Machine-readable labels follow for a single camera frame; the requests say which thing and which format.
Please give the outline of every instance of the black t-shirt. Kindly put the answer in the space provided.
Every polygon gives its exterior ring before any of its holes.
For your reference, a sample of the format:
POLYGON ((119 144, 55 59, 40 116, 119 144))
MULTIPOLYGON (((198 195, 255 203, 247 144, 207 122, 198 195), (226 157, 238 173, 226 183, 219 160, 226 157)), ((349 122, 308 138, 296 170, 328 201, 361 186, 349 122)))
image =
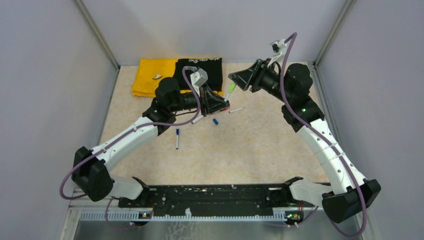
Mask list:
MULTIPOLYGON (((182 58, 175 63, 175 72, 173 77, 177 79, 180 90, 189 90, 189 86, 183 78, 183 68, 185 66, 197 67, 206 71, 207 85, 213 91, 222 91, 223 88, 223 59, 220 58, 204 58, 204 59, 188 59, 182 58)), ((190 80, 191 71, 186 71, 187 79, 190 80)))

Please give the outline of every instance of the yellow cloth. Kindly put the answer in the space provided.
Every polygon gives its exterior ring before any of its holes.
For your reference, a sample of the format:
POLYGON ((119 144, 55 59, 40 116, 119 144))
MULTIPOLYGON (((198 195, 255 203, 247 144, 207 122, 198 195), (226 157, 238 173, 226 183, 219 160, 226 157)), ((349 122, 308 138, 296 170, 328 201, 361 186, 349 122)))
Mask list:
MULTIPOLYGON (((151 97, 154 98, 155 90, 159 86, 159 82, 163 78, 172 77, 175 72, 175 63, 178 58, 167 59, 141 59, 138 66, 137 74, 135 75, 134 84, 131 87, 132 95, 136 97, 151 97)), ((181 90, 181 93, 189 93, 190 90, 181 90)))

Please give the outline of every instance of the beige tabletop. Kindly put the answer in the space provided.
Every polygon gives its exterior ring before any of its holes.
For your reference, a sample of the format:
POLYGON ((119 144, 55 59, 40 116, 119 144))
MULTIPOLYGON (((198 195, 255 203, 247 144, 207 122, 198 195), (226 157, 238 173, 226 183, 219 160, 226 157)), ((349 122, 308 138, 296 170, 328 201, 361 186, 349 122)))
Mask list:
MULTIPOLYGON (((223 64, 225 94, 232 83, 228 74, 250 65, 223 64)), ((151 105, 152 98, 132 96, 137 68, 120 69, 102 143, 126 129, 151 105)), ((311 97, 318 99, 313 87, 311 97)), ((229 102, 231 109, 245 109, 224 111, 196 124, 180 126, 178 150, 176 128, 170 127, 130 153, 112 173, 135 176, 148 185, 282 183, 295 176, 313 182, 328 181, 311 150, 284 120, 281 101, 264 90, 251 93, 236 87, 229 102)), ((176 122, 192 116, 178 116, 176 122)))

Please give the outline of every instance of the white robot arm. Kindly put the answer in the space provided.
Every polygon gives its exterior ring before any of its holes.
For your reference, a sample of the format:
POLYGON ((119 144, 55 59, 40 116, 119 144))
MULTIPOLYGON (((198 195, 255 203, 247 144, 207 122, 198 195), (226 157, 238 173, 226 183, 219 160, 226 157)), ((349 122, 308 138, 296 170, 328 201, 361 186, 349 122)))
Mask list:
MULTIPOLYGON (((224 101, 224 98, 208 87, 208 75, 203 69, 192 73, 190 79, 200 96, 202 115, 230 106, 228 101, 224 101)), ((129 153, 169 128, 152 123, 171 124, 176 120, 175 112, 198 107, 194 93, 181 94, 177 80, 172 77, 162 79, 155 94, 151 106, 127 129, 91 150, 81 147, 76 151, 74 166, 90 156, 93 157, 93 153, 99 153, 72 174, 72 180, 92 201, 96 202, 107 196, 135 200, 143 193, 148 194, 149 187, 138 178, 125 178, 109 173, 129 153)))
MULTIPOLYGON (((272 61, 270 58, 258 59, 248 69, 231 73, 228 77, 244 91, 249 88, 252 93, 265 90, 283 102, 280 76, 274 71, 272 61)), ((310 98, 311 86, 312 78, 306 65, 295 63, 288 67, 284 75, 284 92, 287 102, 301 119, 328 139, 331 145, 299 122, 286 105, 281 108, 281 111, 287 123, 307 143, 318 159, 328 176, 329 184, 312 183, 301 177, 295 177, 285 182, 284 186, 289 189, 288 198, 323 207, 334 222, 340 223, 362 209, 354 179, 361 188, 366 207, 371 205, 381 187, 375 179, 367 180, 346 156, 331 133, 324 114, 310 98), (335 147, 340 155, 337 155, 332 147, 335 147), (348 174, 340 157, 343 157, 347 163, 354 179, 348 174)))
MULTIPOLYGON (((244 91, 249 87, 253 93, 263 89, 283 101, 280 77, 272 70, 272 64, 269 67, 270 61, 271 59, 258 59, 250 68, 231 73, 228 77, 244 91)), ((190 77, 195 91, 200 96, 203 115, 230 105, 207 87, 205 84, 207 75, 204 71, 200 69, 190 77)), ((381 187, 376 180, 367 180, 354 167, 333 137, 324 114, 309 97, 312 79, 308 67, 302 64, 290 65, 284 76, 284 82, 288 102, 296 113, 322 133, 332 145, 329 146, 309 128, 297 121, 284 105, 281 109, 284 119, 311 148, 328 176, 329 184, 312 183, 301 177, 295 177, 283 183, 281 190, 285 191, 287 202, 305 201, 323 207, 334 222, 340 223, 360 212, 361 205, 353 179, 343 166, 340 155, 336 155, 331 147, 338 149, 353 172, 353 177, 363 193, 366 207, 371 205, 381 187)), ((193 100, 194 93, 181 94, 177 81, 173 78, 161 80, 155 93, 156 98, 153 99, 151 107, 131 126, 109 141, 94 147, 92 151, 82 147, 75 153, 74 166, 92 155, 92 152, 100 152, 72 175, 72 180, 92 201, 99 201, 106 196, 140 202, 146 202, 149 198, 149 186, 140 179, 124 178, 111 175, 109 172, 134 149, 169 128, 169 126, 161 125, 138 126, 153 122, 173 123, 176 120, 173 112, 197 108, 197 103, 193 100)))

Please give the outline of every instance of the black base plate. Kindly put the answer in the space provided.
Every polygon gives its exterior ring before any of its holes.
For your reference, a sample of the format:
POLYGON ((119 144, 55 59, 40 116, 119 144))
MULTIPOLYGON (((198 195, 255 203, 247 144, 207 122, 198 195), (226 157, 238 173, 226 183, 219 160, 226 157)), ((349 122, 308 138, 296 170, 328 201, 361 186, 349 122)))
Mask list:
POLYGON ((120 208, 151 208, 154 215, 194 217, 272 216, 273 208, 296 207, 289 203, 281 183, 239 185, 151 185, 148 199, 140 202, 122 198, 120 208))

